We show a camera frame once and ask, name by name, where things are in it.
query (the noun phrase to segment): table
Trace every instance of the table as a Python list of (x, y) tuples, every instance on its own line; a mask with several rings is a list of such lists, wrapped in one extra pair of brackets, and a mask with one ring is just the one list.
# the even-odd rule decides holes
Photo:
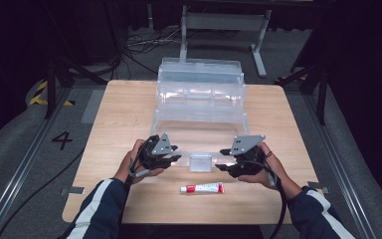
[[(157, 105), (155, 93), (156, 82), (108, 83), (73, 183), (86, 192), (69, 196), (63, 212), (65, 221), (74, 219), (99, 181), (115, 174), (135, 140), (149, 137)], [(245, 109), (251, 134), (267, 136), (265, 142), (281, 159), (288, 175), (299, 185), (317, 182), (284, 90), (279, 86), (248, 85)], [(187, 184), (216, 181), (224, 182), (224, 194), (179, 192)], [(147, 177), (131, 187), (122, 223), (276, 224), (281, 207), (278, 192), (240, 182), (217, 168), (203, 173), (169, 167), (159, 176)], [(284, 223), (290, 223), (288, 213)]]

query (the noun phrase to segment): dark background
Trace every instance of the dark background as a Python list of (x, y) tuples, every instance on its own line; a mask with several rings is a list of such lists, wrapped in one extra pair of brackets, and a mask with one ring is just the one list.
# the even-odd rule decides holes
[[(117, 37), (128, 26), (148, 27), (145, 4), (106, 4)], [(319, 22), (316, 14), (302, 10), (274, 12), (270, 27), (316, 26), (295, 64), (327, 64), (336, 100), (382, 187), (382, 1), (334, 5), (339, 11)], [(179, 23), (181, 7), (159, 4), (153, 11), (156, 30)], [(103, 16), (99, 1), (0, 0), (0, 128), (26, 109), (26, 94), (43, 78), (52, 54), (81, 65), (115, 55)]]

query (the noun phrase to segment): striped jacket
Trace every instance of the striped jacket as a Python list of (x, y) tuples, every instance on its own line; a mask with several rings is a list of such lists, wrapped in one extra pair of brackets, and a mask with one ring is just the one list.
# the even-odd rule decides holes
[[(125, 200), (122, 181), (101, 181), (61, 238), (117, 238), (122, 234), (117, 221)], [(340, 223), (330, 203), (315, 189), (304, 187), (287, 206), (299, 238), (354, 238)]]

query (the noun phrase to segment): person's left hand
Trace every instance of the person's left hand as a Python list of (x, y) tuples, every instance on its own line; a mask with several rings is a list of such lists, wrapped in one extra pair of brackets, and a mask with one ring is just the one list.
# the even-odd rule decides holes
[[(145, 142), (145, 140), (143, 140), (143, 139), (138, 139), (135, 142), (135, 145), (132, 148), (132, 150), (129, 151), (126, 154), (126, 156), (123, 158), (123, 161), (120, 164), (119, 169), (117, 170), (116, 174), (114, 175), (114, 178), (117, 178), (117, 179), (121, 180), (122, 182), (126, 181), (126, 178), (128, 177), (128, 168), (129, 168), (130, 164), (135, 160), (135, 158), (138, 154), (138, 150), (144, 144), (144, 142)], [(144, 169), (145, 168), (140, 165), (135, 169), (135, 171), (139, 172), (139, 171), (142, 171)], [(143, 176), (134, 178), (132, 183), (137, 183), (137, 182), (141, 181), (146, 176), (157, 176), (160, 173), (162, 173), (163, 170), (164, 170), (163, 168), (156, 168), (154, 170), (151, 170), (149, 173), (147, 173)]]

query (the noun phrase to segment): white stripe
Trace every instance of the white stripe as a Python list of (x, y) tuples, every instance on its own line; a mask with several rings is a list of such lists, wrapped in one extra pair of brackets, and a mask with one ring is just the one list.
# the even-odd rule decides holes
[(71, 231), (68, 238), (83, 238), (86, 234), (87, 229), (91, 224), (91, 220), (95, 215), (98, 206), (100, 205), (101, 198), (103, 197), (104, 192), (106, 191), (109, 184), (112, 182), (111, 179), (103, 181), (98, 189), (95, 191), (93, 200), (90, 204), (83, 210), (79, 218), (76, 221), (76, 227)]
[(346, 228), (343, 227), (343, 225), (336, 218), (328, 213), (327, 210), (330, 208), (330, 202), (328, 202), (323, 196), (314, 190), (308, 191), (306, 195), (312, 196), (322, 205), (323, 211), (321, 214), (340, 238), (355, 238), (346, 230)]

